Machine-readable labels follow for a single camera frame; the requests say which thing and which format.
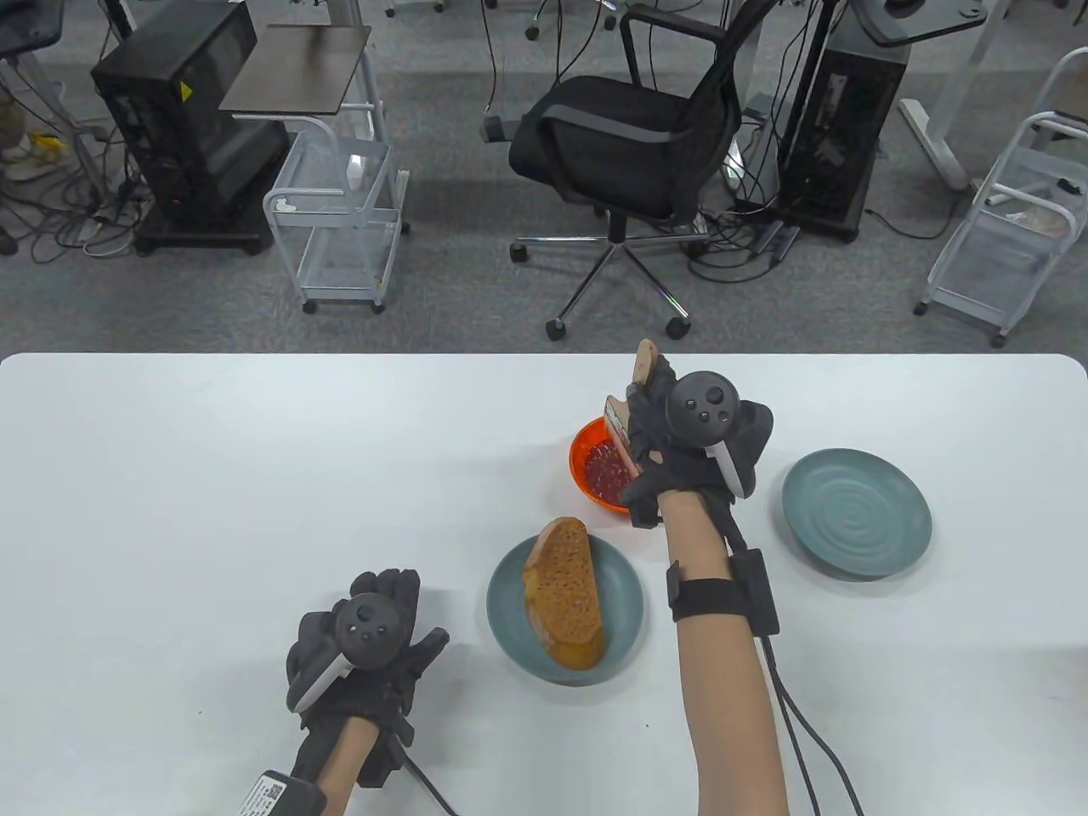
brown bread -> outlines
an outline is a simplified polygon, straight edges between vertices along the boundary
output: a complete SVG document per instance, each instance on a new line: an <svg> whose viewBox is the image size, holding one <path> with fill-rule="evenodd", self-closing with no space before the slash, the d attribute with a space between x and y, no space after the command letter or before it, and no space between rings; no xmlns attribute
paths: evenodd
<svg viewBox="0 0 1088 816"><path fill-rule="evenodd" d="M605 656L590 534L578 519L544 528L526 561L526 609L548 654L568 669L592 669Z"/></svg>

orange bowl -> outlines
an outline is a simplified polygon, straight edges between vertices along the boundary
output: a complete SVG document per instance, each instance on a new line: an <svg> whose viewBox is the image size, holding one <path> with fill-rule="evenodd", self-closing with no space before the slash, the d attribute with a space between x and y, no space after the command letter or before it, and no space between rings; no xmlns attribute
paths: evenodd
<svg viewBox="0 0 1088 816"><path fill-rule="evenodd" d="M598 505L613 512L627 516L628 511L626 507L605 502L601 496L591 491L590 483L585 478L585 462L590 458L590 452L602 442L607 442L609 445L614 444L611 437L608 435L608 426L605 424L605 418L597 417L579 431L574 441L570 443L570 475L573 478L574 484L578 485L579 490Z"/></svg>

black glove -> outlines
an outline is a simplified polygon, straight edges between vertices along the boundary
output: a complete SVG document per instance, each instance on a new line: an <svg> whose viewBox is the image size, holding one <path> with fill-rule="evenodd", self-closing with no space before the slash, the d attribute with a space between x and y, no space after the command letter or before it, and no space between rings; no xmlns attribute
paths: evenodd
<svg viewBox="0 0 1088 816"><path fill-rule="evenodd" d="M620 500L630 511L634 527L653 528L660 520L658 495L665 491L697 492L706 502L718 531L734 548L744 549L744 539L730 511L737 497L726 486L717 460L707 456L705 448L678 437L669 425L666 403L676 384L676 372L662 355L645 386L632 383L628 387L630 453L642 474L623 490ZM755 490L755 465L767 445L772 425L774 418L766 406L741 400L740 411L729 426L726 446L744 495Z"/></svg>
<svg viewBox="0 0 1088 816"><path fill-rule="evenodd" d="M380 576L363 572L351 583L351 595L374 592L400 608L405 620L405 642L387 665L372 671L354 669L335 680L317 702L301 714L309 734L299 749L292 776L313 781L321 772L348 717L361 717L381 729L374 750L359 774L359 784L381 787L392 770L404 762L400 742L411 744L412 731L405 716L411 712L416 681L449 642L444 629L433 629L415 645L411 633L419 605L419 574L415 570L387 569ZM336 613L346 601L338 601L329 613L310 613L299 625L299 638L317 629L330 633ZM296 642L287 653L287 682L300 672L300 655L306 650Z"/></svg>

warning sticker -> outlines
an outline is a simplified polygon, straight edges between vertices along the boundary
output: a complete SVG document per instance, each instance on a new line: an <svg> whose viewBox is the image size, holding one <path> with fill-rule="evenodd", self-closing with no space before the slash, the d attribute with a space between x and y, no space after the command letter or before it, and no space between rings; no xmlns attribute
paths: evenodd
<svg viewBox="0 0 1088 816"><path fill-rule="evenodd" d="M242 803L238 816L268 816L286 789L286 783L277 782L267 774L261 775L246 796L246 801Z"/></svg>

empty plate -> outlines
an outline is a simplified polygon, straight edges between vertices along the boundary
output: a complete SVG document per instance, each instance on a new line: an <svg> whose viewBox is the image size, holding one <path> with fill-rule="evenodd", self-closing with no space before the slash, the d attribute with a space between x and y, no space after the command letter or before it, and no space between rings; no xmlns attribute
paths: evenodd
<svg viewBox="0 0 1088 816"><path fill-rule="evenodd" d="M934 522L903 471L863 450L829 448L794 465L782 509L817 559L856 578L887 578L917 561Z"/></svg>
<svg viewBox="0 0 1088 816"><path fill-rule="evenodd" d="M631 562L616 547L590 536L597 595L605 625L605 656L588 671L574 671L556 663L544 648L526 613L522 571L536 536L526 539L498 562L487 586L487 622L498 645L518 666L542 680L560 685L592 685L614 677L642 630L642 584Z"/></svg>

